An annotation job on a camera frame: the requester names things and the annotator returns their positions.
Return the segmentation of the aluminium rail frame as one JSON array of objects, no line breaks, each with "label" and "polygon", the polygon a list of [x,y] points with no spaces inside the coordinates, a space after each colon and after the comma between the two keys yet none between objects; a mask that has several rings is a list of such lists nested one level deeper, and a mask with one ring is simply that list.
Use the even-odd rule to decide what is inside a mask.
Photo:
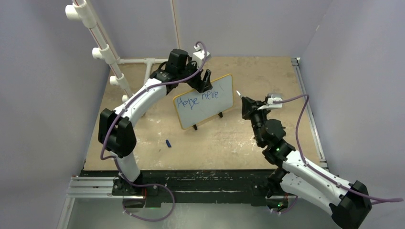
[{"label": "aluminium rail frame", "polygon": [[[255,99],[270,91],[293,97],[301,93],[295,67],[288,57],[215,57],[207,67],[213,78],[233,77],[234,90]],[[211,117],[197,126],[182,129],[173,105],[174,97],[190,91],[181,84],[154,104],[135,126],[134,159],[144,177],[190,170],[209,182],[224,175],[266,177],[276,168],[256,146],[251,124],[241,118],[241,100],[223,118]],[[299,200],[284,216],[266,207],[249,204],[175,204],[174,211],[160,222],[144,222],[123,214],[121,197],[112,195],[117,174],[112,160],[99,158],[101,144],[92,135],[84,170],[71,180],[68,196],[75,198],[70,229],[334,229],[331,218],[318,207]]]}]

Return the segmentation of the white PVC pipe frame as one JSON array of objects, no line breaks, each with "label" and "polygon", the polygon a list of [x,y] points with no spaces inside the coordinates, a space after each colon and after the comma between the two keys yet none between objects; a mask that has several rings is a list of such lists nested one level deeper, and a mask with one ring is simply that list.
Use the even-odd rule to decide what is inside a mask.
[{"label": "white PVC pipe frame", "polygon": [[118,55],[107,31],[89,0],[73,0],[71,4],[65,7],[65,14],[71,21],[82,22],[91,33],[97,44],[97,46],[92,49],[92,57],[94,59],[104,60],[109,66],[113,75],[110,76],[108,81],[111,85],[117,85],[123,90],[122,102],[126,102],[134,93],[119,68],[120,64],[145,64],[146,71],[144,81],[147,81],[153,65],[167,61],[167,59],[159,58],[122,59]]}]

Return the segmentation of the blue marker cap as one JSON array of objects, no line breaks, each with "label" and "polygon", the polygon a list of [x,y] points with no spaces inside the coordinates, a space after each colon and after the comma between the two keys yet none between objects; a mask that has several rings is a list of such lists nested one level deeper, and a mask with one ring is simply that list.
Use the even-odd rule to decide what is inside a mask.
[{"label": "blue marker cap", "polygon": [[171,146],[171,143],[170,143],[170,141],[169,141],[168,139],[166,139],[165,142],[166,142],[166,145],[167,145],[168,148],[171,148],[171,147],[172,147],[172,146]]}]

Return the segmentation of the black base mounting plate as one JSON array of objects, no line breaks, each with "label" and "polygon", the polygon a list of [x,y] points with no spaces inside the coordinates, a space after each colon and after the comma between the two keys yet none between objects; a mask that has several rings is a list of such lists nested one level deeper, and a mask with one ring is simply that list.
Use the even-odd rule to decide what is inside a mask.
[{"label": "black base mounting plate", "polygon": [[134,187],[118,171],[80,172],[79,181],[93,189],[104,188],[107,197],[123,198],[126,206],[160,207],[163,203],[276,205],[285,192],[269,192],[274,169],[143,170],[145,187]]}]

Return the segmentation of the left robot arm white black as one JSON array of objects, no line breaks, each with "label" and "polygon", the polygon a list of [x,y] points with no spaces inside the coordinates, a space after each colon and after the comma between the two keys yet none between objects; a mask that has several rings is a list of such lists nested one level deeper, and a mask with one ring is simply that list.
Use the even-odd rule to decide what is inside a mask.
[{"label": "left robot arm white black", "polygon": [[130,195],[141,192],[142,173],[134,159],[137,139],[134,126],[147,110],[169,94],[180,83],[188,84],[202,93],[212,89],[211,71],[203,69],[211,53],[200,45],[189,55],[185,50],[173,49],[167,61],[153,71],[144,85],[122,105],[100,113],[98,141],[102,144],[101,160],[113,159],[119,176],[125,180],[124,189]]}]

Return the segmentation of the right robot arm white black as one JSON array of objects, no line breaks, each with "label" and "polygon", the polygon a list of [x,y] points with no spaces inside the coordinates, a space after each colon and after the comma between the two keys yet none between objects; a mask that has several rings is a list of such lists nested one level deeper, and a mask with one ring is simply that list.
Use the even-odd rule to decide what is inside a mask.
[{"label": "right robot arm white black", "polygon": [[366,185],[330,173],[284,140],[281,121],[267,118],[270,104],[246,96],[241,101],[242,118],[251,122],[256,145],[277,166],[269,177],[268,195],[296,195],[325,211],[340,228],[358,229],[372,209]]}]

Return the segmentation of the yellow framed whiteboard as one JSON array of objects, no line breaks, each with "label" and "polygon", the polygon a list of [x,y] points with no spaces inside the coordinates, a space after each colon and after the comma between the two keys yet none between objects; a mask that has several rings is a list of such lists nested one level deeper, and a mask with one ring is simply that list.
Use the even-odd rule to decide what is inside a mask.
[{"label": "yellow framed whiteboard", "polygon": [[191,90],[173,98],[173,105],[185,130],[234,106],[233,76],[227,74],[212,81],[213,88],[199,93]]}]

